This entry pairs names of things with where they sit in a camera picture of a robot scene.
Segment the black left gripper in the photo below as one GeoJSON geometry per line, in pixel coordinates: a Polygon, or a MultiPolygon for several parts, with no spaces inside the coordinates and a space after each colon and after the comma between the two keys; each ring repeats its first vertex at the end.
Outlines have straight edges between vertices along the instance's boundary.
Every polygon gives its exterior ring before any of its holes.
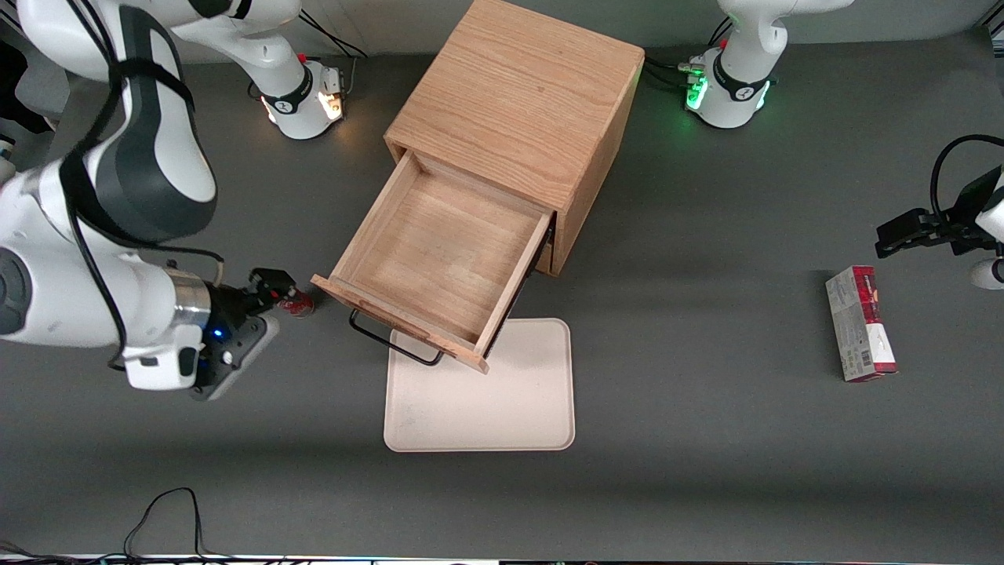
{"type": "Polygon", "coordinates": [[[911,209],[878,225],[878,241],[875,253],[878,260],[892,257],[895,253],[918,247],[933,247],[947,244],[954,255],[972,253],[975,250],[990,250],[1002,254],[1002,237],[991,235],[986,228],[977,224],[977,217],[989,205],[1001,203],[1002,197],[995,193],[1002,189],[1002,167],[979,176],[965,185],[953,206],[944,208],[939,200],[939,174],[933,175],[929,187],[929,200],[933,209],[911,209]]]}

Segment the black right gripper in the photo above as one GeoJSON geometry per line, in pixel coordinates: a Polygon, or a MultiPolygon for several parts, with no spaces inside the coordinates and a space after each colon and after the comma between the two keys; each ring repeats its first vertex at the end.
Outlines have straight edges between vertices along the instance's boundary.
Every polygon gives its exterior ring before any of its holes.
{"type": "Polygon", "coordinates": [[[286,271],[254,268],[250,286],[213,286],[206,283],[210,297],[210,315],[206,323],[206,339],[230,339],[240,330],[260,334],[264,322],[261,312],[278,304],[277,293],[296,293],[296,282],[286,271]]]}

